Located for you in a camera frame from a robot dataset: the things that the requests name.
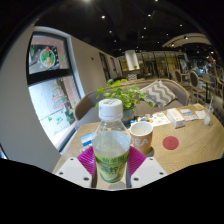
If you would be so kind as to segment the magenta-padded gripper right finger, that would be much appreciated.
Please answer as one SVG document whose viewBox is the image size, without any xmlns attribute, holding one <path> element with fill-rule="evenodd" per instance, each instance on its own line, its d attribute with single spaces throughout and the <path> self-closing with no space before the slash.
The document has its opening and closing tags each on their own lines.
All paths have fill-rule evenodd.
<svg viewBox="0 0 224 224">
<path fill-rule="evenodd" d="M 140 188 L 167 175 L 154 157 L 146 157 L 134 147 L 129 150 L 126 168 L 126 186 Z"/>
</svg>

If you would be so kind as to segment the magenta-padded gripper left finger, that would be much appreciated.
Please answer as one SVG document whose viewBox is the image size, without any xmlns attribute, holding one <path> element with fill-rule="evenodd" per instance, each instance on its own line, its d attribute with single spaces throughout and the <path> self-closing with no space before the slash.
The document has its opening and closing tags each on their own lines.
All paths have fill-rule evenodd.
<svg viewBox="0 0 224 224">
<path fill-rule="evenodd" d="M 56 175 L 81 187 L 95 188 L 97 168 L 93 148 L 89 147 L 78 157 L 69 157 Z"/>
</svg>

